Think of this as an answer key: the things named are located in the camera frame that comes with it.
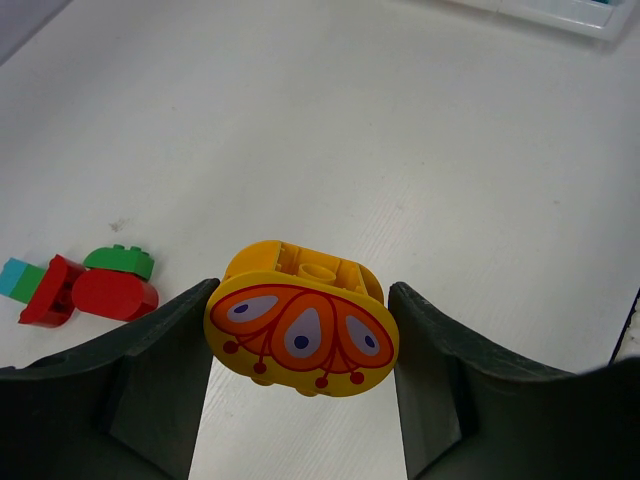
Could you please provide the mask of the green rounded lego brick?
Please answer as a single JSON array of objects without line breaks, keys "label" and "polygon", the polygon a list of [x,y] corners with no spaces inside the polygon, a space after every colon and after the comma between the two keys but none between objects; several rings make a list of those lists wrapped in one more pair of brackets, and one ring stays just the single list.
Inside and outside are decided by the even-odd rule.
[{"label": "green rounded lego brick", "polygon": [[151,255],[141,247],[126,248],[120,244],[100,247],[89,253],[83,265],[90,269],[106,269],[130,273],[148,281],[155,265]]}]

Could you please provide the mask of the yellow orange flower lego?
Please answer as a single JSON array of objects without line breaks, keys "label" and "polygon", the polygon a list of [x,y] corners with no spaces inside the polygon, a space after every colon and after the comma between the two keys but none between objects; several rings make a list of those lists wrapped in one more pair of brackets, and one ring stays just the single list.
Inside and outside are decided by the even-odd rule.
[{"label": "yellow orange flower lego", "polygon": [[399,354],[397,323],[367,267],[277,240],[236,254],[203,323],[227,368],[306,396],[364,393]]}]

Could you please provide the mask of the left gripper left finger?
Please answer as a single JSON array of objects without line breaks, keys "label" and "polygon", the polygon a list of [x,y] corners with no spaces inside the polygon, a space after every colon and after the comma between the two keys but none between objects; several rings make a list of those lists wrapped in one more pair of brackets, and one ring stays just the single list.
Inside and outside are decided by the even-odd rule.
[{"label": "left gripper left finger", "polygon": [[1,370],[4,479],[186,479],[209,380],[206,279],[156,311]]}]

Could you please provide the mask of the red rounded lego brick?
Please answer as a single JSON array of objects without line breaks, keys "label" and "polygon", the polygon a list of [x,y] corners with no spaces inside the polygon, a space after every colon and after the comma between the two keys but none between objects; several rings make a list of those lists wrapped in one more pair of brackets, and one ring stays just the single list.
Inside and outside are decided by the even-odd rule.
[{"label": "red rounded lego brick", "polygon": [[157,290],[133,274],[106,269],[82,273],[72,287],[75,307],[84,313],[131,322],[159,304]]}]

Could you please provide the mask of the green square lego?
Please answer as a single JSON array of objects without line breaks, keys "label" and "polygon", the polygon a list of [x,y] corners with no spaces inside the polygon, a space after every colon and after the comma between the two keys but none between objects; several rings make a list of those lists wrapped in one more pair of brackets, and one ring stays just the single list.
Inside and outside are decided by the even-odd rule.
[{"label": "green square lego", "polygon": [[38,289],[45,272],[45,269],[27,264],[12,289],[10,297],[21,303],[28,304]]}]

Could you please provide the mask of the red long lego brick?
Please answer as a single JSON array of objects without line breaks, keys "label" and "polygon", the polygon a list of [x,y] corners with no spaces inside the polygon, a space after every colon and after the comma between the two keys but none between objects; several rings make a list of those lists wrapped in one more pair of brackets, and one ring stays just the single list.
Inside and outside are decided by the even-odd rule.
[{"label": "red long lego brick", "polygon": [[75,310],[71,295],[73,285],[85,271],[83,265],[56,255],[20,313],[19,323],[45,328],[63,325]]}]

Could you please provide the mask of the teal square lego brick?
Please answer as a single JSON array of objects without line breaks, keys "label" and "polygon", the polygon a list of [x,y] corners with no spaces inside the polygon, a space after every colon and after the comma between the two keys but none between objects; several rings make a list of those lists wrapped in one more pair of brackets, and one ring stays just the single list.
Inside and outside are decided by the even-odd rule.
[{"label": "teal square lego brick", "polygon": [[3,266],[0,274],[0,294],[9,297],[24,271],[26,263],[22,260],[10,258]]}]

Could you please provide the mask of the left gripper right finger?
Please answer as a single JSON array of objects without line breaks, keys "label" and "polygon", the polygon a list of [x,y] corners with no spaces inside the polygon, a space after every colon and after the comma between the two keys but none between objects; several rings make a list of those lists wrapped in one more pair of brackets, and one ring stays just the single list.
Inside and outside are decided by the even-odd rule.
[{"label": "left gripper right finger", "polygon": [[581,374],[504,348],[398,282],[395,384],[411,479],[635,479],[639,361]]}]

